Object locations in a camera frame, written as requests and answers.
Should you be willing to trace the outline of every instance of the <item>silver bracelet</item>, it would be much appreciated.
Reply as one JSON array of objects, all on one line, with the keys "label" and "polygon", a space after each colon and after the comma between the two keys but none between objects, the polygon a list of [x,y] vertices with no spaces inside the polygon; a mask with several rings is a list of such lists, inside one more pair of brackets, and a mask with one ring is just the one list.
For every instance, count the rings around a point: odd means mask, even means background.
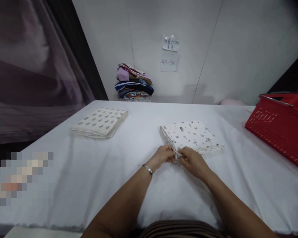
[{"label": "silver bracelet", "polygon": [[149,168],[147,165],[145,165],[145,164],[143,164],[142,165],[143,167],[145,167],[147,170],[148,170],[148,172],[150,173],[150,175],[151,175],[151,177],[153,177],[153,172],[152,172],[152,170],[151,170],[151,168]]}]

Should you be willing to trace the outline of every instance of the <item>paper note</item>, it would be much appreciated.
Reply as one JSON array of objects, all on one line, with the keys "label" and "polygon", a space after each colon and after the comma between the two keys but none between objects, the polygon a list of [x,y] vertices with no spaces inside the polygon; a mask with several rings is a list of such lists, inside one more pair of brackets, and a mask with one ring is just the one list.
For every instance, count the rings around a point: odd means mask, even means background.
[{"label": "paper note", "polygon": [[180,55],[170,52],[162,52],[162,57],[160,61],[160,71],[166,72],[178,72],[178,63],[180,60]]},{"label": "paper note", "polygon": [[169,51],[178,51],[179,39],[177,39],[174,35],[170,37],[164,35],[162,38],[162,48]]}]

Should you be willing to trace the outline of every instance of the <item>pink pillow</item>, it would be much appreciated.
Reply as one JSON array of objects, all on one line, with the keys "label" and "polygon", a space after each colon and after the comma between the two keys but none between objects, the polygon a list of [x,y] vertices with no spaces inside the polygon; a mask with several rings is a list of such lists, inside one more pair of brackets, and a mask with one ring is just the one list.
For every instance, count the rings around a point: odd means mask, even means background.
[{"label": "pink pillow", "polygon": [[234,99],[224,99],[220,103],[221,105],[232,105],[232,106],[245,106],[246,104],[239,100]]}]

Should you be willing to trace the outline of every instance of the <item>purple cloth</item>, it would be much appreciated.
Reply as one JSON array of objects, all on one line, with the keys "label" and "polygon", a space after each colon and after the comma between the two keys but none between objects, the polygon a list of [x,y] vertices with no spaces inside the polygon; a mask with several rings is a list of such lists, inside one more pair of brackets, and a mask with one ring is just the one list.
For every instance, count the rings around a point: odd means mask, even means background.
[{"label": "purple cloth", "polygon": [[129,72],[123,67],[120,67],[118,69],[117,76],[119,78],[119,81],[129,81]]},{"label": "purple cloth", "polygon": [[94,100],[45,2],[0,1],[0,144],[37,140]]}]

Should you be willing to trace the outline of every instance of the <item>folded clothing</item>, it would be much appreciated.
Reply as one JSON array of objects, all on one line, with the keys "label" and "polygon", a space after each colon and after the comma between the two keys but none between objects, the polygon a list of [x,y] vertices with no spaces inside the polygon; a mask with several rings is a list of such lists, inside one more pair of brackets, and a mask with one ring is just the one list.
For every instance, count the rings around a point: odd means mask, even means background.
[{"label": "folded clothing", "polygon": [[148,93],[150,96],[153,94],[153,88],[148,84],[142,84],[132,81],[118,82],[115,84],[115,89],[117,92],[124,89],[131,89],[133,91],[143,91]]},{"label": "folded clothing", "polygon": [[181,156],[179,149],[187,146],[194,149],[199,154],[205,154],[223,149],[213,133],[201,122],[181,122],[160,127],[167,142],[175,151],[175,162],[179,163]]},{"label": "folded clothing", "polygon": [[132,89],[123,89],[118,92],[118,98],[123,99],[127,93],[133,92],[133,91],[134,90],[132,90]]},{"label": "folded clothing", "polygon": [[134,80],[143,79],[144,81],[146,81],[147,84],[149,84],[149,85],[152,84],[152,80],[148,75],[143,74],[141,76],[136,77],[136,76],[132,75],[131,73],[129,73],[129,71],[126,68],[121,67],[121,66],[118,68],[116,78],[119,81],[129,81],[129,79],[134,79]]},{"label": "folded clothing", "polygon": [[135,77],[139,77],[145,74],[144,72],[138,69],[135,69],[129,64],[121,63],[121,64],[118,64],[118,66],[125,68],[129,73],[131,73]]},{"label": "folded clothing", "polygon": [[131,73],[129,73],[129,79],[143,79],[147,82],[147,84],[150,84],[150,85],[152,84],[151,78],[146,74],[143,74],[142,76],[139,76],[139,77],[136,78]]},{"label": "folded clothing", "polygon": [[124,99],[128,101],[150,101],[150,96],[146,92],[131,91],[125,94]]},{"label": "folded clothing", "polygon": [[111,138],[127,117],[124,109],[99,108],[80,120],[71,130],[76,134],[96,139]]},{"label": "folded clothing", "polygon": [[129,72],[125,68],[120,67],[117,71],[117,79],[119,81],[129,81]]}]

